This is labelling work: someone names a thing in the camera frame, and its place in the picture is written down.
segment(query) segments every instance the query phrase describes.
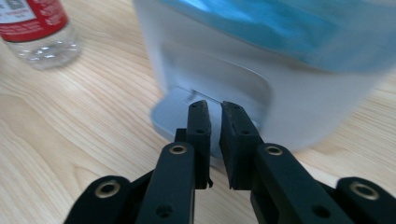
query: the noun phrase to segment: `blue cover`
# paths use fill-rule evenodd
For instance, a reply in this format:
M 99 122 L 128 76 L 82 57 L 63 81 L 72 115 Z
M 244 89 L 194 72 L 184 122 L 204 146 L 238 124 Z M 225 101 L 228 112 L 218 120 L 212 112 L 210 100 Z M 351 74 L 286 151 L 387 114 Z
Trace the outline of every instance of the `blue cover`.
M 396 63 L 394 0 L 159 0 L 260 48 L 334 72 Z

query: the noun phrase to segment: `white plastic container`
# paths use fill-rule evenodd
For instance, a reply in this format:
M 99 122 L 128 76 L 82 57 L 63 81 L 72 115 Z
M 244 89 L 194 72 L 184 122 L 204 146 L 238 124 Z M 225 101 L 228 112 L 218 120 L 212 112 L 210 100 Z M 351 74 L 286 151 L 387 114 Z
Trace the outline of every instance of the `white plastic container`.
M 331 133 L 386 73 L 332 73 L 261 49 L 158 1 L 134 0 L 149 58 L 165 97 L 152 111 L 157 132 L 173 141 L 188 105 L 209 103 L 213 148 L 220 103 L 243 106 L 265 142 L 303 149 Z M 219 157 L 214 149 L 213 156 Z

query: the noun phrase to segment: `metal screw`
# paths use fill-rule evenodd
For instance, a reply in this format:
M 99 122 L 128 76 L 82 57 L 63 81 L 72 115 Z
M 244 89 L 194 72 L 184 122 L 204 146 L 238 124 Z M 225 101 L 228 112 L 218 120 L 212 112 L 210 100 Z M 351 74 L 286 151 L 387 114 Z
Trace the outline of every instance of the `metal screw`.
M 375 189 L 360 182 L 353 182 L 350 184 L 350 189 L 352 192 L 367 200 L 375 201 L 379 198 L 379 194 Z
M 98 198 L 109 198 L 117 194 L 120 190 L 120 184 L 115 180 L 109 180 L 100 184 L 96 190 L 95 195 Z
M 187 148 L 183 147 L 183 146 L 174 146 L 174 147 L 171 147 L 171 149 L 169 149 L 169 151 L 172 154 L 179 155 L 179 154 L 185 153 L 187 151 Z
M 273 156 L 280 156 L 283 154 L 282 149 L 280 149 L 279 147 L 266 147 L 265 151 Z

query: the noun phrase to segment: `table surface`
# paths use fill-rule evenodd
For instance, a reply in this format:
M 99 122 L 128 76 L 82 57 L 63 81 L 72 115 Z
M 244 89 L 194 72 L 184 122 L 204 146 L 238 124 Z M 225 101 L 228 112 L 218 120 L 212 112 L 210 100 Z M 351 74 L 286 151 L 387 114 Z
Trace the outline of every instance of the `table surface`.
M 150 109 L 162 98 L 129 0 L 64 1 L 83 41 L 76 61 L 36 71 L 0 43 L 0 223 L 61 223 L 95 179 L 134 180 L 168 142 Z M 389 74 L 326 139 L 295 153 L 334 186 L 360 176 L 396 195 L 396 73 Z M 195 223 L 257 223 L 247 191 L 196 191 Z

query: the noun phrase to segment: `water bottle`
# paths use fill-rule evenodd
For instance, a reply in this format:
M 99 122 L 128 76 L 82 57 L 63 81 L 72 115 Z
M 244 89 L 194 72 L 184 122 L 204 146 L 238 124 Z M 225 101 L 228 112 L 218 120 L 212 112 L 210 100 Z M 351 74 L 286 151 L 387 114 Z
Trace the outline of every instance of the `water bottle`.
M 0 0 L 0 36 L 39 70 L 70 63 L 80 52 L 78 35 L 59 0 Z

